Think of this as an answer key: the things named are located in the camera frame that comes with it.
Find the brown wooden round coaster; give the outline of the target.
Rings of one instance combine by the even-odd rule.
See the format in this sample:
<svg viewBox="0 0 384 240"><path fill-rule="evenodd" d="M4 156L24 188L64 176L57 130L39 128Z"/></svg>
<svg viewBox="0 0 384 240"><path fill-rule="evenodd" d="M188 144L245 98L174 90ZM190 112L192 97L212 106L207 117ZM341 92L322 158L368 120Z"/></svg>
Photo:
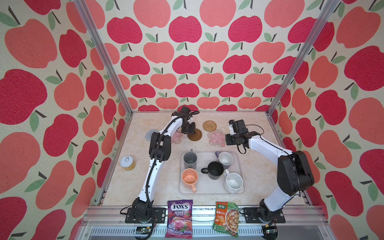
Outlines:
<svg viewBox="0 0 384 240"><path fill-rule="evenodd" d="M202 136L203 136L202 131L199 129L196 129L194 134L188 134L188 138L194 142L199 141L202 138Z"/></svg>

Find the pink flower coaster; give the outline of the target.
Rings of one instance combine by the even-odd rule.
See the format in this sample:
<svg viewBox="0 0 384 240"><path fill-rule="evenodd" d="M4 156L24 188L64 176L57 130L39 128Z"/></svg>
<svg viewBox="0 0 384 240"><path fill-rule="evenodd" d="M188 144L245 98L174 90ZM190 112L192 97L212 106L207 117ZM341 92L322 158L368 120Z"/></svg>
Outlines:
<svg viewBox="0 0 384 240"><path fill-rule="evenodd" d="M226 135L221 130L215 130L214 132L208 132L209 144L211 146L226 146Z"/></svg>
<svg viewBox="0 0 384 240"><path fill-rule="evenodd" d="M176 133L172 136L172 143L173 143L173 144L180 144L180 143L182 142L183 136L184 136L184 134L179 133L179 132L176 132Z"/></svg>

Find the rattan woven round coaster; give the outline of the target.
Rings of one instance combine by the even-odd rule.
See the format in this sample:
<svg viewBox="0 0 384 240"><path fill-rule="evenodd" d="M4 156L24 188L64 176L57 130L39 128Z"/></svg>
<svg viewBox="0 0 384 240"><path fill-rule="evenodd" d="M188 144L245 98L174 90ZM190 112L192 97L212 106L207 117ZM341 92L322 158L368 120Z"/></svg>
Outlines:
<svg viewBox="0 0 384 240"><path fill-rule="evenodd" d="M217 124L211 120L205 121L203 123L203 129L207 132L214 132L217 129Z"/></svg>

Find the grey woven round coaster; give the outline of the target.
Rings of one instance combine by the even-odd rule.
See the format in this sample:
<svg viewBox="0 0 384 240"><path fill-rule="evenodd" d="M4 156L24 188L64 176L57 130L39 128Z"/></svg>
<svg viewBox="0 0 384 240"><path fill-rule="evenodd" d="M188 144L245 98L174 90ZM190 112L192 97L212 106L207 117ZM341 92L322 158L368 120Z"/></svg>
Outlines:
<svg viewBox="0 0 384 240"><path fill-rule="evenodd" d="M146 135L145 135L145 139L147 140L147 141L151 141L151 138L152 138L152 134L153 133L158 133L159 131L158 130L156 130L156 129L151 129L151 130L149 130L147 133L146 133Z"/></svg>

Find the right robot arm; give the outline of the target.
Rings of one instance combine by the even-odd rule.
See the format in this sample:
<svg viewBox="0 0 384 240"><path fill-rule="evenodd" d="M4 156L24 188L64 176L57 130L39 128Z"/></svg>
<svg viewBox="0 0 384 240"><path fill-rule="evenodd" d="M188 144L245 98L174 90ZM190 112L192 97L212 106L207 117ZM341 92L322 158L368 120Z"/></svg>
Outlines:
<svg viewBox="0 0 384 240"><path fill-rule="evenodd" d="M242 145L254 150L277 165L277 187L259 204L257 218L263 223L270 223L280 214L283 206L295 195L315 183L315 178L307 156L302 151L293 152L283 149L257 132L248 134L226 134L228 146Z"/></svg>

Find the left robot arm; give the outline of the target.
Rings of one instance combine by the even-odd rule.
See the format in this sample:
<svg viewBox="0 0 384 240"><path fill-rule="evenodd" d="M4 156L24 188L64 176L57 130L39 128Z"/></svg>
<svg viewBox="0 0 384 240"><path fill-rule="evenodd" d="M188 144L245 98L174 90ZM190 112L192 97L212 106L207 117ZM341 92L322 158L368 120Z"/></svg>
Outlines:
<svg viewBox="0 0 384 240"><path fill-rule="evenodd" d="M147 223L155 218L156 214L153 207L154 187L162 164L170 158L172 136L179 128L182 129L182 134L194 134L196 132L196 124L193 122L193 115L199 113L199 111L194 111L189 114L174 112L167 126L161 131L152 134L149 148L149 170L142 190L134 200L131 208L131 216L133 216L135 220L141 223Z"/></svg>

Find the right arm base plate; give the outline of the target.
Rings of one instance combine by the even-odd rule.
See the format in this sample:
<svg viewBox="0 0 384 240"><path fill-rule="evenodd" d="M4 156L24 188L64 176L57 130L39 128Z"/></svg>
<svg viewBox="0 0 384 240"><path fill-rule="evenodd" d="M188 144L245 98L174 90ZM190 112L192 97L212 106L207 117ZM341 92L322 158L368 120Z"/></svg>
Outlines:
<svg viewBox="0 0 384 240"><path fill-rule="evenodd" d="M245 216L247 224L284 224L286 222L282 209L271 212L267 207L262 206L261 210L259 208L243 208L241 213Z"/></svg>

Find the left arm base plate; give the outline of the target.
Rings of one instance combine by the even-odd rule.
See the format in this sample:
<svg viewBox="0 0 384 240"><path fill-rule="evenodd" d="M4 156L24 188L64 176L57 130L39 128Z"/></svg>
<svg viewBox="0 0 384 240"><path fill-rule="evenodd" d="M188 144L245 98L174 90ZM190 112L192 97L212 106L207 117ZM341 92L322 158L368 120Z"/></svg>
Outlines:
<svg viewBox="0 0 384 240"><path fill-rule="evenodd" d="M153 220L156 221L156 224L164 224L166 219L166 208L153 208L155 214L153 215L152 211L149 210L147 213L148 217L140 217L139 214L134 213L132 207L128 208L127 215L125 218L126 224L151 224Z"/></svg>

